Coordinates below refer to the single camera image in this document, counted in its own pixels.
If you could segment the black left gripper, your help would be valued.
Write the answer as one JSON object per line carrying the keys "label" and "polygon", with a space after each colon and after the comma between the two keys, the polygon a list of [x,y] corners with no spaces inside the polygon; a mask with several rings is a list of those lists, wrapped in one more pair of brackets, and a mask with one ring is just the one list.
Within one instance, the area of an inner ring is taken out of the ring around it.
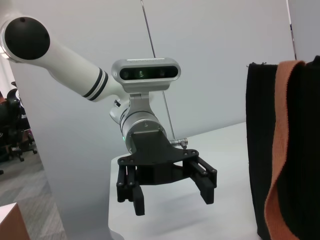
{"label": "black left gripper", "polygon": [[191,178],[207,205],[214,203],[217,170],[194,149],[171,145],[162,131],[134,133],[132,154],[117,160],[117,201],[133,203],[137,216],[145,214],[140,185],[164,185]]}

